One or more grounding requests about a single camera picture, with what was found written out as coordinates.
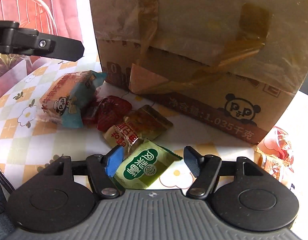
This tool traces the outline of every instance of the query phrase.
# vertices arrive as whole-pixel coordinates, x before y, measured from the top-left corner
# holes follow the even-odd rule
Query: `cardboard box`
[[[308,72],[308,0],[90,4],[107,82],[252,144]]]
[[[128,89],[139,44],[101,40],[97,44],[102,70],[108,74],[106,82]],[[275,87],[231,73],[197,90],[142,96],[252,144],[265,137],[293,99]]]

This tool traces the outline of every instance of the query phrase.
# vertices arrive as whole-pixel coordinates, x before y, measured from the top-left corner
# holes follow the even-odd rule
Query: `screw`
[[[205,194],[205,189],[201,187],[195,187],[190,190],[190,194],[193,196],[203,196]]]
[[[105,196],[114,196],[117,194],[117,190],[112,187],[104,188],[101,192]]]
[[[40,46],[41,48],[44,48],[44,47],[46,46],[46,41],[44,41],[44,40],[40,41],[40,42],[39,42],[39,46]]]

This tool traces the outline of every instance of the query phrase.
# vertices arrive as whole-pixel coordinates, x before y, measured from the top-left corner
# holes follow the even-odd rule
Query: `blue snack package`
[[[93,70],[61,76],[40,99],[45,113],[43,119],[61,123],[67,128],[83,127],[81,109],[93,100],[96,88],[104,83],[105,78],[106,73]]]

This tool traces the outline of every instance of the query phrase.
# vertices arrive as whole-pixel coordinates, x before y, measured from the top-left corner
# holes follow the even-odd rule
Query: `white flower print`
[[[20,117],[18,117],[17,122],[20,123],[20,126],[27,126],[27,128],[30,128],[30,121],[34,120],[37,110],[37,106],[34,106],[34,103],[35,99],[32,100],[31,104],[26,107]]]
[[[27,78],[25,78],[25,82],[26,83],[29,83],[30,81],[32,81],[36,76],[35,75],[30,75],[30,76],[27,76]]]
[[[184,160],[174,162],[160,177],[160,182],[165,187],[189,188],[193,181],[193,175]]]

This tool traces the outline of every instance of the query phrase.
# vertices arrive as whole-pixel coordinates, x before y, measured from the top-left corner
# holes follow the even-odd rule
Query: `gray ribbed plate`
[[[52,234],[21,229],[7,240],[296,240],[288,229],[250,233],[219,220],[202,200],[185,197],[181,190],[126,190],[102,200],[83,223]]]

